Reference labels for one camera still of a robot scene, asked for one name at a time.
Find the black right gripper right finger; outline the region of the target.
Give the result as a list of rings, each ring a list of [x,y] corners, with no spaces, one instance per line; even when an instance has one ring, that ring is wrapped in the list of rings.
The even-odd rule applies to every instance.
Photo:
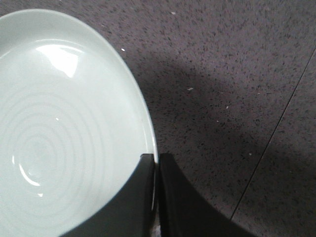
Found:
[[[162,237],[252,237],[213,208],[190,184],[172,154],[159,156]]]

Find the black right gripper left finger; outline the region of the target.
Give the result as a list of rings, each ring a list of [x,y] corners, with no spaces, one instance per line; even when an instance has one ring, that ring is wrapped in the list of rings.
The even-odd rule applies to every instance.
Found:
[[[155,206],[155,161],[142,154],[119,192],[64,237],[149,237]]]

